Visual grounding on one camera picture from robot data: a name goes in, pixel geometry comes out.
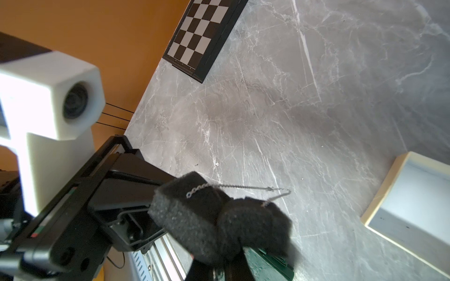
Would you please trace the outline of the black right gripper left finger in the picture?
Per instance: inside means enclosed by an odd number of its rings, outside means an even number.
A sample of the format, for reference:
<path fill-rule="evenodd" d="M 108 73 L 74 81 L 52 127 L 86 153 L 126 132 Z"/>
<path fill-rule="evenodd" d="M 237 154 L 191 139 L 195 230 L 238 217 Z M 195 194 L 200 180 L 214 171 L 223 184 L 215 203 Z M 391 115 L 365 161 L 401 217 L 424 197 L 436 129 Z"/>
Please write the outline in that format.
<path fill-rule="evenodd" d="M 214 268 L 194 259 L 185 281 L 214 281 Z"/>

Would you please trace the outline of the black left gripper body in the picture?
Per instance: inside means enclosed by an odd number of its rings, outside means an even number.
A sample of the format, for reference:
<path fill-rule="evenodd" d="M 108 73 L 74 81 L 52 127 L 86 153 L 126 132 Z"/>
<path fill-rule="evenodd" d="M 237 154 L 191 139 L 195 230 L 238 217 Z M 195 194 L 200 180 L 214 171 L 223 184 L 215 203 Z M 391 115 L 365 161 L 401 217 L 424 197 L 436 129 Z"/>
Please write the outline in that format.
<path fill-rule="evenodd" d="M 88 203 L 122 153 L 125 136 L 113 136 L 1 252 L 1 280 L 91 281 L 112 243 L 90 214 Z"/>

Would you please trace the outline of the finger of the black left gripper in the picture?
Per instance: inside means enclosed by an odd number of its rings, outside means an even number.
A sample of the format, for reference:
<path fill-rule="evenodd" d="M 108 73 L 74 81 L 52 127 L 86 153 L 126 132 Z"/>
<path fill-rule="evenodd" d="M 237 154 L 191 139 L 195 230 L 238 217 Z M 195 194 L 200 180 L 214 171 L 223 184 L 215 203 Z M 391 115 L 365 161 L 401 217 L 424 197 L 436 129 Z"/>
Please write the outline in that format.
<path fill-rule="evenodd" d="M 120 252 L 147 249 L 167 232 L 149 215 L 148 208 L 123 210 L 109 223 L 109 236 L 113 247 Z"/>
<path fill-rule="evenodd" d="M 95 214 L 146 213 L 156 189 L 174 179 L 135 154 L 120 154 L 91 197 L 88 208 Z"/>

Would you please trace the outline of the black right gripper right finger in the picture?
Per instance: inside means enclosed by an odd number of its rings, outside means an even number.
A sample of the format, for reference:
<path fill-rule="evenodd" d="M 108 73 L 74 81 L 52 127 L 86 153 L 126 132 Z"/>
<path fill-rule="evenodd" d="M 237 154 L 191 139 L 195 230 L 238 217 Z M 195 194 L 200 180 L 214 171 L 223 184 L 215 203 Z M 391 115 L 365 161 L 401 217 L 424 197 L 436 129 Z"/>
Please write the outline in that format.
<path fill-rule="evenodd" d="M 243 249 L 225 265 L 225 281 L 255 281 Z"/>

